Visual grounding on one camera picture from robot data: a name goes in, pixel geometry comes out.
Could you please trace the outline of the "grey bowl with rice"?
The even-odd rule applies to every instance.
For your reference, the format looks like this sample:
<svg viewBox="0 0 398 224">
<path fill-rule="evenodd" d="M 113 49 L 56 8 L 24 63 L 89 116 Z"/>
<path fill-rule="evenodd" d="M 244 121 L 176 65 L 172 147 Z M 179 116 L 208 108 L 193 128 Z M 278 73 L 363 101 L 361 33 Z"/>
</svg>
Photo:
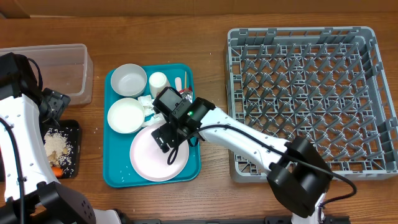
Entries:
<svg viewBox="0 0 398 224">
<path fill-rule="evenodd" d="M 141 96 L 146 89 L 147 74 L 136 64 L 121 65 L 111 75 L 111 87 L 119 95 L 125 97 Z"/>
</svg>

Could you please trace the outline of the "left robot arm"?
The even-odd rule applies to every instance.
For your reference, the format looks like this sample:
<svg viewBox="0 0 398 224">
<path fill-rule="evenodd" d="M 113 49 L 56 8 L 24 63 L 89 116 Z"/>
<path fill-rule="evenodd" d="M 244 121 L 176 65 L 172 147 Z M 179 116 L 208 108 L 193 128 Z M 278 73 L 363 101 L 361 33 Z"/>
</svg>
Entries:
<svg viewBox="0 0 398 224">
<path fill-rule="evenodd" d="M 45 153 L 40 126 L 56 124 L 70 97 L 43 87 L 36 62 L 1 56 L 1 158 L 6 176 L 1 223 L 129 223 L 118 209 L 97 210 L 62 185 Z"/>
</svg>

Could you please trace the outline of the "white napkin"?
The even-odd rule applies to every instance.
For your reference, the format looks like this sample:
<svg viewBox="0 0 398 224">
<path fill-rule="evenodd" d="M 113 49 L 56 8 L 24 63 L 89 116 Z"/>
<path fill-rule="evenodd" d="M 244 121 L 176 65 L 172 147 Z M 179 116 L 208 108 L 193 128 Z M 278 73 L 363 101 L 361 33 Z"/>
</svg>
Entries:
<svg viewBox="0 0 398 224">
<path fill-rule="evenodd" d="M 145 116 L 150 116 L 155 113 L 154 106 L 152 104 L 154 99 L 151 95 L 140 96 L 137 100 L 143 106 Z"/>
<path fill-rule="evenodd" d="M 164 124 L 165 118 L 162 113 L 154 114 L 150 120 L 143 122 L 142 127 L 152 126 L 154 124 Z"/>
</svg>

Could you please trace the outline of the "aluminium foil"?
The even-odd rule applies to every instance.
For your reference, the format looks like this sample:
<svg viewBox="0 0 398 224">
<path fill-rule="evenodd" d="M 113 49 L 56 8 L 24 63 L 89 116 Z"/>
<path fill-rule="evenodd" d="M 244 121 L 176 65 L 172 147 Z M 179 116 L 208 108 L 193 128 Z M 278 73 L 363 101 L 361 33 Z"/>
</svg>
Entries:
<svg viewBox="0 0 398 224">
<path fill-rule="evenodd" d="M 185 88 L 180 91 L 180 94 L 184 100 L 189 102 L 193 101 L 193 91 L 190 88 Z"/>
</svg>

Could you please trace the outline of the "orange carrot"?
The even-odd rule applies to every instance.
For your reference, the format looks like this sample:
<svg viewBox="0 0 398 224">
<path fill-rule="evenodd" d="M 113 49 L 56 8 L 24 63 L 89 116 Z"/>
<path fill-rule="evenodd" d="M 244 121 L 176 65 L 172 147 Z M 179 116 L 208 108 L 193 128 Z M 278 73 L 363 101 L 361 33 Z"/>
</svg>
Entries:
<svg viewBox="0 0 398 224">
<path fill-rule="evenodd" d="M 63 175 L 63 170 L 60 167 L 52 167 L 52 171 L 56 178 L 61 178 Z"/>
</svg>

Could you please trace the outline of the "white bowl with peanuts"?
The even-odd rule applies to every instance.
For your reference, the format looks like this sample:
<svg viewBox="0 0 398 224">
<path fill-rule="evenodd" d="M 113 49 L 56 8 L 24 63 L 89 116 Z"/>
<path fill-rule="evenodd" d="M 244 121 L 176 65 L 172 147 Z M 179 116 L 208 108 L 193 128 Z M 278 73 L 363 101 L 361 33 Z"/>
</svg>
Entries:
<svg viewBox="0 0 398 224">
<path fill-rule="evenodd" d="M 144 107 L 134 98 L 120 99 L 109 108 L 107 120 L 110 128 L 117 133 L 135 133 L 144 123 Z"/>
</svg>

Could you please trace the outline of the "white round plate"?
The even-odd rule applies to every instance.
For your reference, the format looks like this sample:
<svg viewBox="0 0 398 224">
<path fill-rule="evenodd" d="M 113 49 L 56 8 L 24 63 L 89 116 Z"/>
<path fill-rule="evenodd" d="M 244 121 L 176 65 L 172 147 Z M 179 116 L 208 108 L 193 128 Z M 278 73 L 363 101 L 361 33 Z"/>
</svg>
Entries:
<svg viewBox="0 0 398 224">
<path fill-rule="evenodd" d="M 163 153 L 152 137 L 152 132 L 162 123 L 148 126 L 137 133 L 131 148 L 130 160 L 134 170 L 144 179 L 153 182 L 163 182 L 176 177 L 187 164 L 189 158 L 189 145 L 187 141 L 178 147 L 176 160 L 168 165 L 167 159 L 170 152 Z"/>
</svg>

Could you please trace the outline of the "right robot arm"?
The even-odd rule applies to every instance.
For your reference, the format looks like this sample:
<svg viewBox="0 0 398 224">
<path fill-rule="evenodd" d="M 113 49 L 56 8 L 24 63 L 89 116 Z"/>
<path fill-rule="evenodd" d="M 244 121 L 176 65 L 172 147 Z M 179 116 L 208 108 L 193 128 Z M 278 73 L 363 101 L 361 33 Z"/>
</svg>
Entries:
<svg viewBox="0 0 398 224">
<path fill-rule="evenodd" d="M 275 198 L 292 212 L 292 223 L 323 223 L 322 202 L 333 178 L 330 168 L 313 144 L 297 136 L 293 141 L 276 138 L 228 116 L 204 98 L 189 101 L 172 87 L 155 98 L 155 112 L 166 123 L 152 133 L 168 163 L 178 147 L 195 137 L 223 146 L 264 170 Z"/>
</svg>

